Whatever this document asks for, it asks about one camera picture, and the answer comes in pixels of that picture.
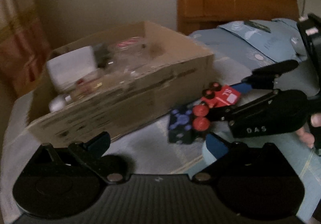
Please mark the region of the person's right hand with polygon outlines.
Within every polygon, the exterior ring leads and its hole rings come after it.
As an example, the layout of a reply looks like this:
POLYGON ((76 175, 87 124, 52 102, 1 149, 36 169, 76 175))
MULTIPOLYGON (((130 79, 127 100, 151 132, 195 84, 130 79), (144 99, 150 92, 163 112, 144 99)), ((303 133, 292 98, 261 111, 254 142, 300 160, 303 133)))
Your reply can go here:
MULTIPOLYGON (((311 126, 317 128, 320 127, 320 113, 313 114, 311 116, 311 126)), ((314 147, 315 137, 313 134, 307 132, 304 127, 301 127, 296 131, 299 140, 304 143, 308 148, 314 147)))

